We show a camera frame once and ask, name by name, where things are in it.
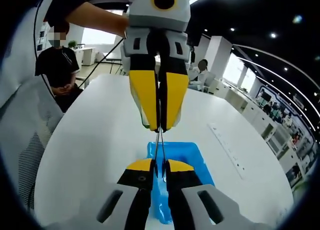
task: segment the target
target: potted plant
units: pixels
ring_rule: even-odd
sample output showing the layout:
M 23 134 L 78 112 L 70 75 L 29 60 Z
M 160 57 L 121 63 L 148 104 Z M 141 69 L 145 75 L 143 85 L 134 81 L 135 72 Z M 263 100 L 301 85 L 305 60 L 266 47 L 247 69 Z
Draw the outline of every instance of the potted plant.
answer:
M 76 46 L 77 46 L 77 41 L 72 40 L 72 41 L 70 41 L 70 42 L 68 43 L 68 47 L 69 47 L 70 49 L 75 49 Z

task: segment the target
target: black cable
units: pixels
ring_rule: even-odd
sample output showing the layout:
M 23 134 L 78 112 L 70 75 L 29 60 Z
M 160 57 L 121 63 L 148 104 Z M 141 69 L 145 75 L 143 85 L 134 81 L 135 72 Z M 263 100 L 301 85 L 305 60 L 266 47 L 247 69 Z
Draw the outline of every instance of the black cable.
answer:
M 102 61 L 105 60 L 105 59 L 109 56 L 109 54 L 112 53 L 112 51 L 115 50 L 116 47 L 118 47 L 119 44 L 120 44 L 123 40 L 124 40 L 124 39 L 122 38 L 122 39 L 111 49 L 111 51 L 109 51 L 108 54 L 105 55 L 105 56 L 97 63 L 97 65 L 95 65 L 95 67 L 94 67 L 93 70 L 90 72 L 90 74 L 89 74 L 89 75 L 85 78 L 85 80 L 80 84 L 79 88 L 88 80 L 88 78 L 89 78 L 89 77 L 91 76 L 91 74 L 96 70 L 96 68 L 98 67 L 98 65 L 99 65 L 100 63 L 102 63 Z
M 34 47 L 34 55 L 35 55 L 35 62 L 37 62 L 38 60 L 38 55 L 37 55 L 37 46 L 36 46 L 36 23 L 37 23 L 37 16 L 38 16 L 38 12 L 40 9 L 40 6 L 42 4 L 44 0 L 40 0 L 37 8 L 36 8 L 36 12 L 35 12 L 35 17 L 34 17 L 34 23 L 33 23 L 33 47 Z M 47 81 L 45 80 L 45 77 L 43 74 L 40 74 L 42 77 L 42 80 L 46 86 L 46 88 L 48 89 L 50 95 L 53 97 L 54 101 L 56 102 L 56 98 L 54 96 L 54 94 L 51 91 L 51 87 L 48 85 Z

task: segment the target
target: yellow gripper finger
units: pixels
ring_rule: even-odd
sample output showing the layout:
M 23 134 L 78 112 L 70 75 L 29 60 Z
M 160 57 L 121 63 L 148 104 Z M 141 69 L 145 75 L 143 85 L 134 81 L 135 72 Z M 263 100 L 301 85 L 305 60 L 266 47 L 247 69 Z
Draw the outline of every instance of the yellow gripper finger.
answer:
M 151 131 L 159 128 L 158 81 L 154 70 L 130 70 L 130 89 L 142 119 Z

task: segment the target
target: blue tray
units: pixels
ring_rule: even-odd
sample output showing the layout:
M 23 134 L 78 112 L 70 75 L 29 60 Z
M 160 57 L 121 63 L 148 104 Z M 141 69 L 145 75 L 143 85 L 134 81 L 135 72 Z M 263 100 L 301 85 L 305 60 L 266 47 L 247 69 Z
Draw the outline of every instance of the blue tray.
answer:
M 201 156 L 198 146 L 193 142 L 164 142 L 165 158 L 184 162 L 194 167 L 195 173 L 202 184 L 212 184 L 214 181 L 208 171 L 206 163 Z M 154 158 L 156 153 L 156 143 L 149 142 L 147 146 L 147 158 Z M 171 224 L 172 217 L 168 206 L 167 185 L 162 179 L 162 159 L 163 148 L 158 145 L 157 164 L 158 178 L 153 176 L 153 189 L 151 193 L 154 215 L 162 224 Z

